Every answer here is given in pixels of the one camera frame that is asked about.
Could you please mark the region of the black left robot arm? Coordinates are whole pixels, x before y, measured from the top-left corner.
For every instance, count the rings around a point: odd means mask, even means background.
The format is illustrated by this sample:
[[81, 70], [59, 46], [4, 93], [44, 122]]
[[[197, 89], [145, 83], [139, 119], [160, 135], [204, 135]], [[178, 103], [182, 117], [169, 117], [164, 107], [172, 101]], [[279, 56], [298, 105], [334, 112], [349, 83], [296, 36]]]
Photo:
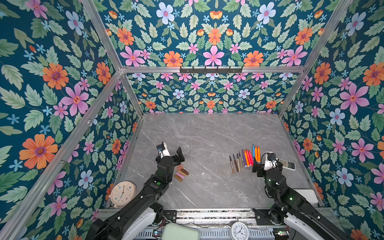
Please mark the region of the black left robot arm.
[[182, 149], [171, 156], [165, 143], [157, 146], [157, 170], [145, 182], [142, 190], [122, 209], [91, 225], [87, 240], [132, 240], [147, 226], [162, 221], [164, 207], [158, 200], [168, 190], [175, 167], [185, 161]]

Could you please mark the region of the purple marker pen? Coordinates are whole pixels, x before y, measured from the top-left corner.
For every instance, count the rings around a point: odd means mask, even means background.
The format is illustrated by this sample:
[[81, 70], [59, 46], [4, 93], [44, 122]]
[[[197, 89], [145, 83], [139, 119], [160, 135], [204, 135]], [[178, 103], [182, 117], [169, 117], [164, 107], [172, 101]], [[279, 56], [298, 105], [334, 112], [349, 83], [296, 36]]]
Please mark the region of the purple marker pen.
[[245, 156], [245, 151], [242, 150], [241, 154], [242, 154], [242, 158], [243, 158], [243, 165], [244, 165], [244, 168], [245, 168], [245, 167], [247, 167], [247, 160], [246, 160], [246, 156]]

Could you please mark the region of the mustard brown pen cap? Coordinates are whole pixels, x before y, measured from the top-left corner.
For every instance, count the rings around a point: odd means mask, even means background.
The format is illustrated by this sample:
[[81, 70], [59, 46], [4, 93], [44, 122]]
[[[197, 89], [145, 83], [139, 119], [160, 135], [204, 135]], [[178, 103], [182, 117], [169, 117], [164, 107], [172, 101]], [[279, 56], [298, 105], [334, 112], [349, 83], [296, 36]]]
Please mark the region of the mustard brown pen cap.
[[175, 177], [179, 182], [182, 182], [182, 181], [183, 181], [182, 178], [179, 177], [178, 175], [174, 175], [174, 177]]

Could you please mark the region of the yellow orange marker pen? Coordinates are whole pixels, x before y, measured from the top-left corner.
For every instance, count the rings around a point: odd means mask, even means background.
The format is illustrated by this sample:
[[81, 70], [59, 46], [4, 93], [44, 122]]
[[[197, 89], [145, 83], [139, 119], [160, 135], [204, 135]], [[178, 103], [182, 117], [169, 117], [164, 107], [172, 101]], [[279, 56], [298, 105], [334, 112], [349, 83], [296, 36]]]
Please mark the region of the yellow orange marker pen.
[[258, 157], [257, 157], [257, 162], [260, 164], [261, 163], [261, 150], [260, 150], [260, 147], [258, 146], [257, 147], [257, 154], [258, 154]]

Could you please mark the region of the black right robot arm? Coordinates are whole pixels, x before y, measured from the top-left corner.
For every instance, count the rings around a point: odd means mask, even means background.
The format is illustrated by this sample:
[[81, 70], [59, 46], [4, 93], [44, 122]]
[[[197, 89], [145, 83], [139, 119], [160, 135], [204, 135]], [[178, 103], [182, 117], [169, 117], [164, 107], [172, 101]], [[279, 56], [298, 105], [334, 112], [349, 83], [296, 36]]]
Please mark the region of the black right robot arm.
[[345, 232], [324, 217], [296, 190], [287, 185], [277, 161], [254, 164], [252, 172], [265, 182], [266, 195], [274, 200], [267, 218], [275, 225], [285, 224], [306, 240], [350, 240]]

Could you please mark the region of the dark brown marker pen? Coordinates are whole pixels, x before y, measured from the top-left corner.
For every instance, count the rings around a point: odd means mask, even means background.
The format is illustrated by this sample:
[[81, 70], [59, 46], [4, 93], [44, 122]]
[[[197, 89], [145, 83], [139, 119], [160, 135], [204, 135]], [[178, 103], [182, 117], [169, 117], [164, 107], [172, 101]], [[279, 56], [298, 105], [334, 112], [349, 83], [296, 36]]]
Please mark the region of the dark brown marker pen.
[[233, 160], [232, 160], [232, 157], [231, 157], [231, 156], [229, 156], [229, 158], [230, 158], [231, 170], [232, 170], [232, 173], [234, 174], [234, 173], [235, 173], [234, 162], [233, 162]]

